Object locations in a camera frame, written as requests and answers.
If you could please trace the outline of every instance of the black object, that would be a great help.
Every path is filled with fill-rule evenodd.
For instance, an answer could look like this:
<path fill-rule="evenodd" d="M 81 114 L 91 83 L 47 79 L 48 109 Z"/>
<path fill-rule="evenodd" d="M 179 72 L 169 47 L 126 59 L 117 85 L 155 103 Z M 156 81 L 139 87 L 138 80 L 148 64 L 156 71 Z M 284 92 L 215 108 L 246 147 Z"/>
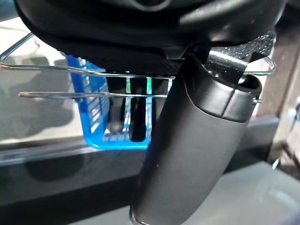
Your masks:
<path fill-rule="evenodd" d="M 147 149 L 131 206 L 133 221 L 180 225 L 194 213 L 236 151 L 261 89 L 255 77 L 245 87 L 226 85 L 194 57 L 186 59 Z M 208 90 L 212 95 L 205 95 Z M 210 107 L 227 98 L 224 90 L 230 95 L 218 113 Z"/>
<path fill-rule="evenodd" d="M 147 79 L 131 78 L 131 94 L 147 94 Z M 133 142 L 142 142 L 146 138 L 146 98 L 131 99 L 129 137 Z"/>
<path fill-rule="evenodd" d="M 95 0 L 15 2 L 28 28 L 66 54 L 108 70 L 164 74 L 177 74 L 193 44 L 237 45 L 265 34 L 285 5 L 285 0 L 209 0 L 150 13 Z"/>
<path fill-rule="evenodd" d="M 118 77 L 107 77 L 108 90 L 110 92 L 125 94 L 126 79 Z M 124 127 L 125 120 L 125 98 L 110 97 L 109 98 L 109 114 L 107 128 L 112 134 L 121 132 Z"/>
<path fill-rule="evenodd" d="M 152 79 L 152 94 L 153 95 L 165 95 L 168 92 L 168 80 Z M 152 132 L 155 129 L 157 120 L 163 110 L 165 104 L 165 98 L 153 98 L 152 99 Z"/>

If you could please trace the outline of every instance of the black cylindrical handle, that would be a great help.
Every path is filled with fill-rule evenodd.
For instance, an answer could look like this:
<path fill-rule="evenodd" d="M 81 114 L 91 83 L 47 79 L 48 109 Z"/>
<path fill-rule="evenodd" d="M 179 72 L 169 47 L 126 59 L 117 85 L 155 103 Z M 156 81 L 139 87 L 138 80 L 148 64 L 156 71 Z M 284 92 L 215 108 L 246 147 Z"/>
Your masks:
<path fill-rule="evenodd" d="M 147 149 L 130 211 L 136 224 L 185 222 L 222 175 L 248 123 L 229 120 L 226 113 L 209 114 L 196 106 L 187 85 L 193 79 L 182 73 L 186 70 L 173 82 Z M 241 101 L 244 104 L 248 98 L 242 96 Z M 239 109 L 231 106 L 231 119 L 234 108 Z"/>

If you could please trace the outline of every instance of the wire rack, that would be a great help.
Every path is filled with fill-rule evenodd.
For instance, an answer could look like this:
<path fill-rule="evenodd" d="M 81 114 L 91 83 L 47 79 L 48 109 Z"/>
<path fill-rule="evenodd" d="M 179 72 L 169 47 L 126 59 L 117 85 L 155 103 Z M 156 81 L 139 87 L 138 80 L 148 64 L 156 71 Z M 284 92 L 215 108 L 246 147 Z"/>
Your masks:
<path fill-rule="evenodd" d="M 130 72 L 125 73 L 114 73 L 105 72 L 99 70 L 97 67 L 71 67 L 71 66 L 49 66 L 49 65 L 11 65 L 5 63 L 5 59 L 10 56 L 15 50 L 26 43 L 28 40 L 33 38 L 32 33 L 27 34 L 4 53 L 0 55 L 0 69 L 2 70 L 20 70 L 20 71 L 67 71 L 73 76 L 79 76 L 80 79 L 85 80 L 88 77 L 105 78 L 105 77 L 120 77 L 120 78 L 143 78 L 143 79 L 164 79 L 171 80 L 175 79 L 172 75 L 157 75 L 157 74 L 145 74 L 138 75 Z M 267 76 L 271 75 L 276 70 L 276 64 L 270 58 L 264 58 L 264 62 L 268 65 L 269 70 L 267 71 L 247 71 L 245 75 L 256 75 L 256 76 Z M 109 92 L 107 88 L 97 88 L 96 90 L 87 90 L 81 88 L 81 91 L 75 90 L 76 92 L 20 92 L 19 96 L 27 98 L 51 98 L 51 99 L 73 99 L 78 103 L 79 111 L 81 115 L 82 129 L 86 142 L 88 145 L 103 150 L 132 150 L 132 149 L 146 149 L 151 138 L 151 103 L 153 98 L 166 98 L 167 93 L 163 95 L 153 95 L 147 92 L 147 94 L 130 94 L 130 93 L 113 93 Z M 124 129 L 119 134 L 110 134 L 106 129 L 107 114 L 102 112 L 101 101 L 108 102 L 107 99 L 110 97 L 126 98 L 126 109 L 125 109 L 125 123 Z M 129 124 L 130 124 L 130 99 L 131 98 L 146 98 L 146 139 L 143 142 L 131 142 L 129 139 Z M 90 106 L 95 102 L 98 102 L 95 108 Z"/>
<path fill-rule="evenodd" d="M 41 70 L 51 70 L 51 71 L 68 71 L 70 73 L 77 73 L 88 76 L 96 77 L 123 77 L 123 78 L 152 78 L 152 79 L 175 79 L 172 75 L 158 75 L 158 74 L 146 74 L 138 75 L 132 73 L 113 73 L 113 72 L 101 72 L 95 70 L 88 70 L 75 67 L 66 66 L 47 66 L 47 65 L 11 65 L 6 64 L 5 59 L 23 45 L 26 41 L 32 38 L 34 34 L 29 33 L 10 48 L 8 48 L 4 53 L 0 55 L 0 68 L 4 70 L 30 70 L 30 71 L 41 71 Z M 270 58 L 265 57 L 264 62 L 269 66 L 267 71 L 247 71 L 247 75 L 254 76 L 268 76 L 276 71 L 276 64 Z M 97 93 L 69 93 L 69 92 L 20 92 L 19 96 L 28 98 L 63 98 L 63 99 L 76 99 L 90 98 L 90 97 L 149 97 L 149 98 L 166 98 L 167 95 L 138 95 L 138 94 L 120 94 L 112 92 L 97 92 Z"/>

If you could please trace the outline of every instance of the blue basket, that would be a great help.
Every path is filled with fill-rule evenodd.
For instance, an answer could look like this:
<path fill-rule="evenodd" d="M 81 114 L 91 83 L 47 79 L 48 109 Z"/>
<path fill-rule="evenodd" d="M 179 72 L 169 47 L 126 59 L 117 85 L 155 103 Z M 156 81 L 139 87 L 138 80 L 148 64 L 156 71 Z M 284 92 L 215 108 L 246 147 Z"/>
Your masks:
<path fill-rule="evenodd" d="M 69 66 L 96 71 L 105 71 L 87 60 L 67 56 Z M 108 91 L 104 77 L 94 77 L 71 73 L 75 92 Z M 132 142 L 129 139 L 130 97 L 126 98 L 125 123 L 122 133 L 112 135 L 106 130 L 109 112 L 108 97 L 83 98 L 78 102 L 83 136 L 87 144 L 102 150 L 145 150 L 151 139 L 151 98 L 146 98 L 146 138 L 143 142 Z"/>

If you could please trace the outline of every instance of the chrome wire frame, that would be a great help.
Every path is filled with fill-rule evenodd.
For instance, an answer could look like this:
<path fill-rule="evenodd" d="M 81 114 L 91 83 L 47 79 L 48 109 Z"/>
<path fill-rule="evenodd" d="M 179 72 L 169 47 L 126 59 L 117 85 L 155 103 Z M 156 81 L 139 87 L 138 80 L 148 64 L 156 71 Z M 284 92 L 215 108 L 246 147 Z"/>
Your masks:
<path fill-rule="evenodd" d="M 65 66 L 47 66 L 47 65 L 10 65 L 4 63 L 5 59 L 14 52 L 17 48 L 27 42 L 34 36 L 33 33 L 29 33 L 8 48 L 5 52 L 0 55 L 0 69 L 4 70 L 30 70 L 30 71 L 68 71 L 70 73 L 78 73 L 88 76 L 96 77 L 123 77 L 123 78 L 152 78 L 152 79 L 164 79 L 170 80 L 175 79 L 172 75 L 160 75 L 160 74 L 146 74 L 137 75 L 132 73 L 112 73 L 112 72 L 100 72 L 88 69 L 81 69 L 75 67 Z M 264 58 L 265 63 L 270 67 L 267 71 L 246 71 L 246 75 L 254 76 L 267 76 L 271 75 L 276 71 L 276 64 L 269 57 Z M 54 99 L 76 99 L 90 98 L 90 97 L 150 97 L 150 98 L 166 98 L 167 95 L 137 95 L 137 94 L 119 94 L 111 92 L 93 92 L 93 93 L 69 93 L 69 92 L 20 92 L 19 96 L 26 98 L 54 98 Z"/>

